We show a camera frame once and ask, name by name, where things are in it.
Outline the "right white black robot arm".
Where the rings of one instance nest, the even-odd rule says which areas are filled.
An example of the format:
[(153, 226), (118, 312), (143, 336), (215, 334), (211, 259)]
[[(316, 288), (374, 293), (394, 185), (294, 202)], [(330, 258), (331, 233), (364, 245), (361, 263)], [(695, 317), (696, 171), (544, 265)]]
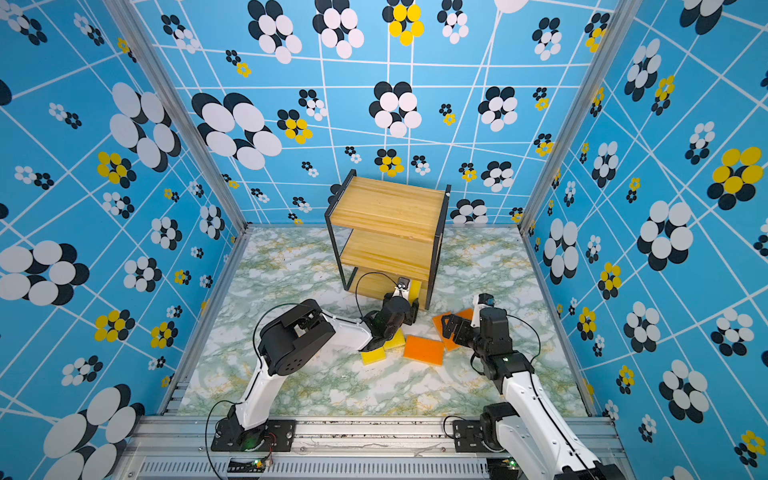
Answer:
[(532, 361), (514, 348), (511, 316), (504, 309), (478, 305), (473, 318), (476, 323), (443, 316), (441, 335), (471, 349), (483, 375), (504, 398), (486, 406), (480, 417), (486, 447), (508, 452), (529, 479), (623, 479), (621, 469), (600, 460), (549, 400)]

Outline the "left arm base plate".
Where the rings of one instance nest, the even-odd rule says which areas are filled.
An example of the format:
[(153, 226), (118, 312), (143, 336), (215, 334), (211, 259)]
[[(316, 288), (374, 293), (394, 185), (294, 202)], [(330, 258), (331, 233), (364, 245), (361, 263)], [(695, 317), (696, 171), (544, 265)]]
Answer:
[(211, 442), (214, 452), (289, 452), (295, 438), (295, 420), (267, 420), (245, 430), (235, 417), (216, 423)]

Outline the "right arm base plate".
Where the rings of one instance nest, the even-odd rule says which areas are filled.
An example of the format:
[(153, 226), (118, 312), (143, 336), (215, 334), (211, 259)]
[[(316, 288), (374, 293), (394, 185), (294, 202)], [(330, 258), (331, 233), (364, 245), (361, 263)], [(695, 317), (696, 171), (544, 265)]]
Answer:
[(454, 420), (448, 433), (453, 437), (459, 453), (532, 452), (536, 447), (533, 438), (521, 418), (504, 417), (486, 431), (480, 420)]

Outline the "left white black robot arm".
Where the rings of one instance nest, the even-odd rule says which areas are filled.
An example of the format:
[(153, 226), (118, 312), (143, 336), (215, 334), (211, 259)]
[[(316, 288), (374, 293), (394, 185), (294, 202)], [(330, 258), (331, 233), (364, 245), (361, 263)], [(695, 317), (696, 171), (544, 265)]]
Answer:
[(314, 299), (293, 305), (261, 329), (255, 348), (259, 365), (242, 398), (217, 422), (211, 448), (253, 451), (266, 439), (273, 440), (267, 421), (288, 376), (329, 345), (360, 353), (382, 348), (404, 324), (413, 324), (418, 310), (418, 299), (395, 294), (387, 294), (379, 310), (359, 321), (330, 315)]

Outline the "yellow sponge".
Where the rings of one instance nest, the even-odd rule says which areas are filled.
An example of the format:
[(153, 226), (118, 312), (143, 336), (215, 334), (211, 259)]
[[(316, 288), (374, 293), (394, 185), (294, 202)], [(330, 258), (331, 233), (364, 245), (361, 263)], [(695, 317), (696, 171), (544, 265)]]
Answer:
[(370, 366), (386, 359), (386, 350), (378, 348), (372, 351), (362, 352), (361, 360), (364, 366)]
[(419, 280), (411, 280), (408, 287), (407, 299), (410, 304), (417, 302), (421, 294), (421, 284)]
[(395, 335), (391, 340), (388, 340), (384, 343), (383, 348), (388, 351), (392, 349), (396, 349), (399, 347), (404, 346), (406, 343), (405, 336), (403, 334), (403, 331), (401, 329), (398, 329)]

